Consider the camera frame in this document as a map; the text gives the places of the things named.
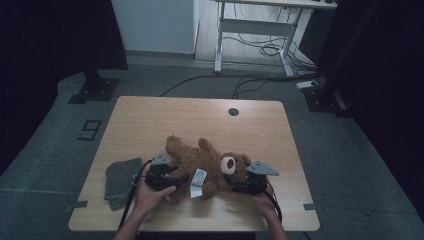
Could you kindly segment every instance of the white desk frame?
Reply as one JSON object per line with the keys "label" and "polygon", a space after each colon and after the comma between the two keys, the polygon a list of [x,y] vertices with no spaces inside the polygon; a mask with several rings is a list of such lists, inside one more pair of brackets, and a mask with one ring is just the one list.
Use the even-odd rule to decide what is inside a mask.
{"label": "white desk frame", "polygon": [[[222,65],[222,34],[224,32],[229,33],[245,33],[245,34],[256,34],[256,35],[269,35],[287,37],[284,44],[283,50],[280,51],[280,59],[283,64],[284,70],[288,77],[294,77],[293,70],[291,68],[291,61],[288,58],[288,51],[293,41],[294,34],[299,23],[300,16],[303,8],[324,8],[334,9],[337,7],[336,3],[325,3],[324,0],[321,2],[315,2],[312,0],[268,0],[268,1],[239,1],[239,0],[215,0],[221,3],[221,15],[219,18],[218,28],[218,45],[216,47],[215,54],[215,73],[221,72]],[[252,21],[252,20],[240,20],[240,19],[226,19],[224,17],[225,3],[247,3],[247,4],[258,4],[258,5],[274,5],[274,6],[287,6],[297,7],[298,11],[296,17],[291,23],[277,23],[277,22],[264,22],[264,21]]]}

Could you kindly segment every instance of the gray cloth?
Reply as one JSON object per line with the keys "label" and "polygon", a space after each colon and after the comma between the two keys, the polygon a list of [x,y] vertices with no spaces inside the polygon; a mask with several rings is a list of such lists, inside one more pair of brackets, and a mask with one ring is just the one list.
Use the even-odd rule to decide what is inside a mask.
{"label": "gray cloth", "polygon": [[134,158],[112,163],[106,170],[106,190],[104,199],[109,201],[112,210],[125,206],[132,183],[141,169],[143,160]]}

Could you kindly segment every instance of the gray carpet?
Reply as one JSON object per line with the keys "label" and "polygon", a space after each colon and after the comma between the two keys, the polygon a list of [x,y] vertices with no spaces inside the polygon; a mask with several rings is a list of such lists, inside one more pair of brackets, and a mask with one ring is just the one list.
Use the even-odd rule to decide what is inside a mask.
{"label": "gray carpet", "polygon": [[[76,74],[59,83],[59,96],[51,111],[0,178],[0,239],[112,238],[113,232],[73,232],[68,221],[117,98],[159,96],[184,79],[213,75],[210,68],[200,67],[129,67],[129,72],[102,72],[104,77],[121,80],[110,102],[68,104],[84,77]],[[227,69],[222,74],[249,73]],[[237,81],[196,79],[166,96],[228,99]],[[284,103],[312,197],[319,207],[321,228],[309,232],[310,239],[424,239],[423,222],[354,120],[310,112],[295,87],[299,81],[267,83],[239,98]],[[244,87],[259,86],[251,83]],[[94,141],[78,140],[90,134],[81,131],[86,120],[102,121]],[[307,239],[300,232],[289,232],[289,236]],[[257,233],[257,239],[268,239],[267,233]]]}

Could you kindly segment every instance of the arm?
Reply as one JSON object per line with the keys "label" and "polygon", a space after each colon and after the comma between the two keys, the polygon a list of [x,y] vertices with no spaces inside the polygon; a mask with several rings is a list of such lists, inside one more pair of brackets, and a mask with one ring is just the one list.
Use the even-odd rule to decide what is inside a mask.
{"label": "arm", "polygon": [[[268,184],[266,189],[271,196],[274,195],[274,191],[271,185]],[[261,212],[268,224],[269,234],[272,240],[288,240],[286,232],[278,219],[277,213],[275,212],[274,205],[268,199],[265,194],[249,195],[249,199],[253,202],[255,207]]]}
{"label": "arm", "polygon": [[[143,171],[142,176],[146,176],[147,170]],[[131,215],[116,233],[114,240],[133,240],[137,236],[140,227],[147,214],[161,201],[161,199],[173,193],[175,186],[166,188],[160,192],[152,191],[144,182],[144,177],[140,178],[135,196],[135,205]]]}

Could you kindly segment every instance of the black stand base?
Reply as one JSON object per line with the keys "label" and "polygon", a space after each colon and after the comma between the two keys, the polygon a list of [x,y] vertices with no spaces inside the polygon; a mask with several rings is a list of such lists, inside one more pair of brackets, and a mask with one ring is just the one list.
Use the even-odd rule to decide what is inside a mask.
{"label": "black stand base", "polygon": [[84,104],[86,101],[102,101],[109,102],[119,85],[118,79],[102,79],[99,89],[90,88],[85,83],[77,95],[73,95],[69,99],[69,104]]}
{"label": "black stand base", "polygon": [[308,103],[309,111],[311,112],[326,112],[326,113],[340,113],[340,107],[337,100],[332,96],[327,101],[321,100],[321,89],[305,88],[303,89],[306,102]]}

